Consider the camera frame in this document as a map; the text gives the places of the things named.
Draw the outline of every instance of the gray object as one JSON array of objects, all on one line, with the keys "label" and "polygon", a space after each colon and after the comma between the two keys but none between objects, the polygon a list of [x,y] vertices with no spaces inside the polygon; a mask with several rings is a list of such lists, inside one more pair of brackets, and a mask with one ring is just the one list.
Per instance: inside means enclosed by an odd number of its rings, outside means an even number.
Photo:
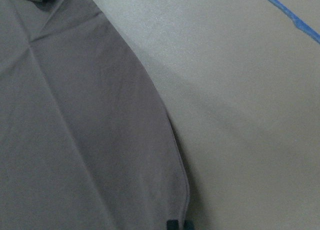
[{"label": "gray object", "polygon": [[92,0],[37,1],[0,0],[0,229],[183,223],[189,184],[144,67]]}]

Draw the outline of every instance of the blue tape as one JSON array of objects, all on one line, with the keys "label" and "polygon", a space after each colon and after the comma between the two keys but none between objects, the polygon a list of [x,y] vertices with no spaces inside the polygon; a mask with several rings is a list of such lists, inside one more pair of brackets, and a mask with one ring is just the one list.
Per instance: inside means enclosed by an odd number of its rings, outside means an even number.
[{"label": "blue tape", "polygon": [[290,11],[285,5],[283,5],[278,0],[268,0],[277,8],[282,10],[294,23],[296,28],[308,34],[311,38],[313,38],[318,44],[320,44],[320,35],[315,30],[313,30],[308,24],[302,21],[297,15],[295,15],[292,11]]}]

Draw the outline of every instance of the blue tape strip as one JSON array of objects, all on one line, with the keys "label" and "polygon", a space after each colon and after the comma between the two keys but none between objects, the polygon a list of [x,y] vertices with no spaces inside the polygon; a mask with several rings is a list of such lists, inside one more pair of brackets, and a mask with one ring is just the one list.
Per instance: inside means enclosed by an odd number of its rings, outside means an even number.
[{"label": "blue tape strip", "polygon": [[313,30],[308,24],[302,21],[297,15],[290,11],[285,5],[283,5],[278,0],[268,0],[277,8],[282,10],[294,23],[294,25],[301,31],[312,37],[318,44],[320,44],[320,35],[315,30]]}]

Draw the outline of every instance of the painter's tape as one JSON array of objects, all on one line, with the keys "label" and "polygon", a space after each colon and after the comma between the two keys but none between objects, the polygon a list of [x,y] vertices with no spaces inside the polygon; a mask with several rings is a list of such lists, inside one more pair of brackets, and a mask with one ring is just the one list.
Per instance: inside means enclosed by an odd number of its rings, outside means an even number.
[{"label": "painter's tape", "polygon": [[290,11],[285,5],[278,0],[268,0],[277,8],[282,10],[294,23],[294,25],[301,31],[312,37],[318,44],[320,44],[320,34],[313,30],[308,24],[302,21],[297,15]]}]

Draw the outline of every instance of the white surface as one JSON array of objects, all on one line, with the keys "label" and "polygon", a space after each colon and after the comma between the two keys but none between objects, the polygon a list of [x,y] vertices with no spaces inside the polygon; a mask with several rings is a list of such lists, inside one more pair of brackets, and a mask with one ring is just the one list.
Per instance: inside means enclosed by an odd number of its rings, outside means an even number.
[{"label": "white surface", "polygon": [[[94,0],[168,109],[196,230],[320,229],[320,45],[267,0]],[[320,32],[320,0],[280,0]]]}]

